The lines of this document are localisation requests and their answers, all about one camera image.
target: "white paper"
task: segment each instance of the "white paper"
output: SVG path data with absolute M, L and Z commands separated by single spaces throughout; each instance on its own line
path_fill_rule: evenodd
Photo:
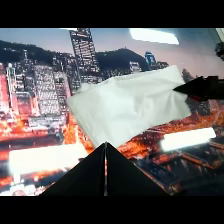
M 104 142 L 119 147 L 148 128 L 190 116 L 187 95 L 173 91 L 182 84 L 173 65 L 85 84 L 67 103 L 95 148 Z

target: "cityscape picture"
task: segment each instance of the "cityscape picture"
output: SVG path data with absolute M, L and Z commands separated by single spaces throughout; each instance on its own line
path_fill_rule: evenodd
M 73 145 L 87 155 L 94 148 L 70 113 L 66 99 L 83 83 L 163 69 L 176 64 L 185 82 L 199 76 L 224 78 L 214 36 L 205 28 L 174 29 L 180 46 L 136 41 L 126 28 L 0 29 L 0 195 L 38 195 L 63 176 L 60 169 L 17 173 L 12 151 Z M 134 137 L 118 150 L 170 195 L 223 178 L 224 100 L 187 103 L 192 115 Z M 211 142 L 163 153 L 164 134 L 213 127 Z

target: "black object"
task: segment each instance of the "black object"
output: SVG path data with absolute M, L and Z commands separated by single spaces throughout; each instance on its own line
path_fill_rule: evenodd
M 40 196 L 169 196 L 111 144 L 104 143 Z
M 215 48 L 216 55 L 224 61 L 224 42 L 218 43 Z
M 173 90 L 187 94 L 199 102 L 209 99 L 224 99 L 224 80 L 219 80 L 218 76 L 208 76 L 207 78 L 201 76 Z

